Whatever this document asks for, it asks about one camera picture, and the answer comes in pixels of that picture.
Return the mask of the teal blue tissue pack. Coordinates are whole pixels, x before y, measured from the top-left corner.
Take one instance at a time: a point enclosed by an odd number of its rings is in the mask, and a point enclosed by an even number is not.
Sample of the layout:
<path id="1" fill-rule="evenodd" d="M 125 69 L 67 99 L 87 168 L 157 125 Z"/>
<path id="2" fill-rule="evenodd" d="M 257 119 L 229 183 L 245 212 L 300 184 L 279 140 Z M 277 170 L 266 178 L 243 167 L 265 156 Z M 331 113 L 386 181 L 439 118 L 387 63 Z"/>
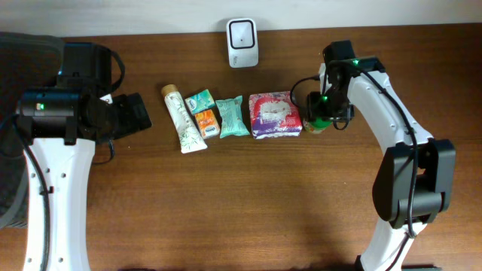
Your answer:
<path id="1" fill-rule="evenodd" d="M 215 106 L 215 100 L 208 89 L 186 98 L 185 103 L 192 115 L 198 114 Z"/>

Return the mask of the orange tissue pack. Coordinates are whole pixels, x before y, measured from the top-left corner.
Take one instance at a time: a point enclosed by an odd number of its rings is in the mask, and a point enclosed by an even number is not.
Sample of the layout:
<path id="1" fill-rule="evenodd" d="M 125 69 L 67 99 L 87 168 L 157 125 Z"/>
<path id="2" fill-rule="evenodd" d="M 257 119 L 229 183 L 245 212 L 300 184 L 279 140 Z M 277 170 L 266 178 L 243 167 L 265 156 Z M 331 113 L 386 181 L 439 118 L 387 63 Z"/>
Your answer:
<path id="1" fill-rule="evenodd" d="M 217 136 L 221 128 L 212 109 L 208 109 L 194 115 L 198 129 L 203 139 Z"/>

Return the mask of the green lid jar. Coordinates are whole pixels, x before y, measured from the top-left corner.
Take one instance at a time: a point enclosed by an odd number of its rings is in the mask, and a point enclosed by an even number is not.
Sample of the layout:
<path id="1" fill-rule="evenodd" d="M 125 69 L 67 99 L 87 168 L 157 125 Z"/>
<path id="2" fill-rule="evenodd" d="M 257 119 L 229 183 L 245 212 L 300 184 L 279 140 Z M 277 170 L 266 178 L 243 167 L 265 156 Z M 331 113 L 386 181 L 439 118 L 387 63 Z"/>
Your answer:
<path id="1" fill-rule="evenodd" d="M 307 117 L 303 119 L 303 126 L 307 132 L 313 134 L 319 134 L 327 129 L 332 122 L 330 120 L 323 120 L 320 117 L 317 117 L 315 120 L 308 120 Z"/>

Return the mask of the red purple tissue package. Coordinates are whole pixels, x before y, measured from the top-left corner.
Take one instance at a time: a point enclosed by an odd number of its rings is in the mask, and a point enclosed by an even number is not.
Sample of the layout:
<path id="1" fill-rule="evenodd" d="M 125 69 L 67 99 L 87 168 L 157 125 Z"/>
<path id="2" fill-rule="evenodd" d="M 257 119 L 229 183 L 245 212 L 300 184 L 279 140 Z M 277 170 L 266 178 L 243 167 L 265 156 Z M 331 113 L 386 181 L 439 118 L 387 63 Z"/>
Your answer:
<path id="1" fill-rule="evenodd" d="M 289 94 L 289 91 L 284 91 L 250 95 L 249 114 L 254 139 L 300 135 L 300 114 Z"/>

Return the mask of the teal wet wipes pack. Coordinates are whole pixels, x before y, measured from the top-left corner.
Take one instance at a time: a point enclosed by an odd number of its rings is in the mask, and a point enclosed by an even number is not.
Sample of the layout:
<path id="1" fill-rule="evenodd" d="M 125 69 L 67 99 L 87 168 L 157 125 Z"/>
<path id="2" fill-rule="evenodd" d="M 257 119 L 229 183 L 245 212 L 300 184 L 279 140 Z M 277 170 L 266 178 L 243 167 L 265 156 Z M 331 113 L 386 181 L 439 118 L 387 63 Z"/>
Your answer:
<path id="1" fill-rule="evenodd" d="M 242 96 L 215 101 L 221 116 L 221 139 L 227 136 L 247 136 L 249 134 L 243 122 L 242 102 Z"/>

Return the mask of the white bamboo print tube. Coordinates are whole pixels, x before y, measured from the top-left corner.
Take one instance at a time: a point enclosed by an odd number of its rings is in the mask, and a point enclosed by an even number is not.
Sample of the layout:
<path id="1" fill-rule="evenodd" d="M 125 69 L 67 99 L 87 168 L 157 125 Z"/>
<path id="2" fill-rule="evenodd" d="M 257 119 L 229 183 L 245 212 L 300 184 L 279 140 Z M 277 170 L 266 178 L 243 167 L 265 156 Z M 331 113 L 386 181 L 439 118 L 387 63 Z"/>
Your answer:
<path id="1" fill-rule="evenodd" d="M 172 118 L 176 132 L 178 133 L 181 152 L 183 154 L 207 149 L 200 132 L 194 124 L 184 100 L 174 84 L 168 84 L 161 89 L 164 102 Z"/>

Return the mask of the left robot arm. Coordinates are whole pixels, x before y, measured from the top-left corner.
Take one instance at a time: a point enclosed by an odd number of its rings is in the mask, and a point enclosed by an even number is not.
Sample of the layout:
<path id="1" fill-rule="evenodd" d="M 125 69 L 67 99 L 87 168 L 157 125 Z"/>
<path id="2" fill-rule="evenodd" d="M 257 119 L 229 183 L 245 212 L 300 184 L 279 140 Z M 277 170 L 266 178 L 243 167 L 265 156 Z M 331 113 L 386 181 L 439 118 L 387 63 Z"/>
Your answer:
<path id="1" fill-rule="evenodd" d="M 113 50 L 67 43 L 52 87 L 31 87 L 18 102 L 14 129 L 29 182 L 25 270 L 88 270 L 87 186 L 96 146 L 151 127 L 138 93 L 112 97 L 123 83 Z"/>

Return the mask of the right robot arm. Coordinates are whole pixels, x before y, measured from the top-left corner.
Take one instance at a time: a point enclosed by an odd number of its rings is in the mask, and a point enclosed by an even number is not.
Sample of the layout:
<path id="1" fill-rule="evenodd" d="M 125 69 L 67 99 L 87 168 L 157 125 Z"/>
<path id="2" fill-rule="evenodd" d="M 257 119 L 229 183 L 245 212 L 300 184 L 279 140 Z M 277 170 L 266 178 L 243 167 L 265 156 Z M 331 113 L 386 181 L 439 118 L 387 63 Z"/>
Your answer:
<path id="1" fill-rule="evenodd" d="M 456 149 L 414 119 L 377 57 L 357 57 L 349 40 L 330 43 L 322 56 L 321 89 L 304 107 L 307 129 L 343 130 L 359 111 L 383 152 L 372 187 L 379 219 L 354 268 L 401 270 L 415 238 L 450 205 Z"/>

